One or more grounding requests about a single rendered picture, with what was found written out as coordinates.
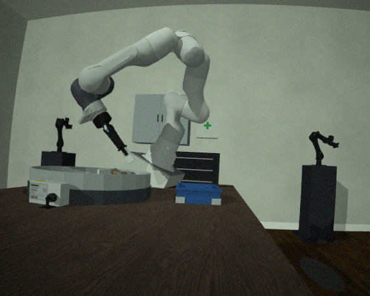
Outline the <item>blue open crate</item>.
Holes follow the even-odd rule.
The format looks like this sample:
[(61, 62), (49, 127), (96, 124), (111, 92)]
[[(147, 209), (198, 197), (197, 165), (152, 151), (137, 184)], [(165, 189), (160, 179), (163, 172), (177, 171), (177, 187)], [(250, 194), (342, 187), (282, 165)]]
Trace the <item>blue open crate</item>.
[[(212, 189), (208, 189), (212, 188)], [(212, 184), (178, 183), (175, 203), (221, 205), (222, 190)]]

